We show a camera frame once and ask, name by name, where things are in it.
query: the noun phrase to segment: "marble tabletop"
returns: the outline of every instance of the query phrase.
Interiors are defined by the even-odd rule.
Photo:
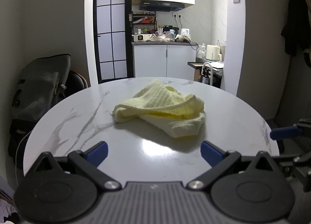
[[[24,153],[24,174],[43,151],[64,156],[87,150],[99,141],[108,143],[108,157],[98,166],[123,186],[127,181],[182,181],[201,175],[210,166],[200,154],[208,140],[243,155],[264,150],[279,155],[271,129],[248,104],[221,89],[175,78],[159,78],[181,94],[204,100],[205,124],[199,135],[172,139],[162,130],[137,118],[114,123],[110,112],[131,98],[153,78],[131,78],[80,91],[49,110],[37,123]]]

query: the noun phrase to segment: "shelf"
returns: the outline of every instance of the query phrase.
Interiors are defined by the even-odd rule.
[[[156,25],[156,23],[145,23],[145,24],[144,23],[136,23],[136,24],[132,23],[132,24],[133,24],[133,26],[134,25],[139,25],[139,26],[148,26],[148,25],[153,25],[154,26],[154,25]]]
[[[142,14],[133,14],[133,17],[138,17],[138,16],[156,16],[156,14],[153,13],[142,13]]]

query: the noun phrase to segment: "doorway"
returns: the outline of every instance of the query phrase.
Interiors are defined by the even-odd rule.
[[[94,0],[98,83],[134,77],[129,14],[132,0]]]

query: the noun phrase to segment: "range hood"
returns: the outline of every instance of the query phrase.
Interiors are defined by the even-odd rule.
[[[179,11],[185,8],[185,4],[168,2],[168,1],[157,1],[157,0],[142,0],[139,5],[139,10],[145,11],[157,11],[157,12],[170,12]]]

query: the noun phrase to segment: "black door frame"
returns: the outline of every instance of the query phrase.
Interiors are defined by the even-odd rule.
[[[134,65],[133,65],[133,48],[132,48],[132,29],[129,19],[129,14],[132,13],[132,0],[124,0],[124,18],[125,18],[125,51],[126,51],[126,68],[128,72],[127,78],[134,77]],[[94,21],[94,46],[95,46],[95,61],[98,83],[109,82],[113,80],[123,79],[114,78],[102,80],[100,71],[100,61],[98,52],[98,39],[97,39],[97,3],[93,0],[93,21]]]

